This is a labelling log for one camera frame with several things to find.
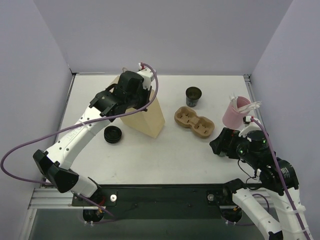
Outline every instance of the screw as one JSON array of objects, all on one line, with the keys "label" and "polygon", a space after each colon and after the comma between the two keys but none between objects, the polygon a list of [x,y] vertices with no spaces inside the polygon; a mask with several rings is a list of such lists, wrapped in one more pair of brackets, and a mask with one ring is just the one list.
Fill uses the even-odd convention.
[{"label": "screw", "polygon": [[215,196],[214,196],[213,194],[209,194],[209,195],[208,195],[208,200],[209,200],[210,202],[212,202],[212,201],[214,200],[214,198],[215,198]]},{"label": "screw", "polygon": [[117,195],[112,194],[112,195],[110,196],[110,201],[111,201],[111,202],[117,201]]}]

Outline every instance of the beige box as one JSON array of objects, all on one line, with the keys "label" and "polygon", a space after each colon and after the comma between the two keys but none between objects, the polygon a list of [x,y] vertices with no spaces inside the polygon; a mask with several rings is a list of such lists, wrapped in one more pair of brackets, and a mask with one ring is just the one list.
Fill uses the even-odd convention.
[{"label": "beige box", "polygon": [[[116,77],[111,84],[116,84],[118,81],[119,76]],[[154,94],[155,91],[151,90],[150,99]],[[140,111],[129,116],[120,117],[120,119],[128,127],[136,129],[150,137],[156,138],[165,125],[165,118],[157,97],[147,109],[148,111]],[[134,110],[134,108],[129,108],[126,110],[126,113],[133,112]]]}]

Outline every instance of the pink cup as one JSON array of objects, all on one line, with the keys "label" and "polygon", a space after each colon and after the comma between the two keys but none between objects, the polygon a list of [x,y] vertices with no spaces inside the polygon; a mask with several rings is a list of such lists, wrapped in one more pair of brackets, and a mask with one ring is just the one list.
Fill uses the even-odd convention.
[{"label": "pink cup", "polygon": [[[243,96],[238,96],[236,105],[238,108],[241,108],[245,105],[250,104],[251,102]],[[222,118],[223,124],[230,129],[238,129],[243,123],[243,118],[247,116],[249,112],[239,113],[231,105],[231,102],[228,108],[225,111],[225,114]]]}]

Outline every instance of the white tabletop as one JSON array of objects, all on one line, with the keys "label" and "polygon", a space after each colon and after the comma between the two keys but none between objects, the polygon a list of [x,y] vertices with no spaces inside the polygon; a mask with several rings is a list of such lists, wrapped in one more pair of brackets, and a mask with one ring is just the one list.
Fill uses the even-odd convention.
[{"label": "white tabletop", "polygon": [[[115,75],[77,75],[74,79],[62,128],[73,125],[94,96],[115,79]],[[248,177],[237,160],[213,154],[209,142],[224,127],[222,117],[229,96],[249,99],[242,76],[171,76],[160,75],[158,100],[165,126],[156,139],[136,131],[116,119],[112,125],[122,130],[116,145],[104,140],[103,130],[82,150],[71,169],[98,184],[221,184]],[[196,137],[190,129],[175,122],[174,114],[186,105],[188,87],[201,89],[202,97],[193,109],[215,124],[208,139]],[[241,165],[250,175],[253,169]]]}]

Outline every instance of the gray floor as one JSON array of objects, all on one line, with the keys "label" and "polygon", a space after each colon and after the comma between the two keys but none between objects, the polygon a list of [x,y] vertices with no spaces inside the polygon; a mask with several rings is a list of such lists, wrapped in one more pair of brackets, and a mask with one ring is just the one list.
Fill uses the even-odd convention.
[{"label": "gray floor", "polygon": [[[80,222],[81,213],[39,209],[29,240],[263,240],[255,226],[226,226],[222,219],[121,220],[90,227]],[[241,222],[250,220],[245,215]]]}]

